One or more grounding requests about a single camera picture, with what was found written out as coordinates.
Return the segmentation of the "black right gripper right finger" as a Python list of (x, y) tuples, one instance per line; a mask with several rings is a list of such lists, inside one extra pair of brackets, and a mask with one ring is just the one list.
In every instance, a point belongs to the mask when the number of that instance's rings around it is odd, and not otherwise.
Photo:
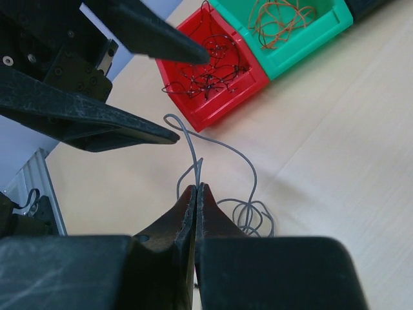
[(196, 260), (203, 309), (367, 309), (351, 256), (323, 236), (249, 237), (197, 191)]

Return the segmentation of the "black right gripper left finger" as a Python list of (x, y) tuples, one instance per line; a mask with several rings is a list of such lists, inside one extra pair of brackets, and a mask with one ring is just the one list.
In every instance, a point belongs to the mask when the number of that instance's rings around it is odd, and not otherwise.
[(135, 236), (58, 236), (1, 197), (2, 309), (191, 309), (196, 188)]

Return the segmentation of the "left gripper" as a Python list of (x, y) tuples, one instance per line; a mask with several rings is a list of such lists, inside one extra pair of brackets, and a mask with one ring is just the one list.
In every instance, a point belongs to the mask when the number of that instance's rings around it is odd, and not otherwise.
[[(141, 1), (84, 4), (133, 54), (209, 62), (200, 44)], [(112, 90), (107, 74), (118, 45), (80, 6), (80, 1), (1, 1), (1, 115), (88, 152), (175, 144), (175, 132), (102, 103)]]

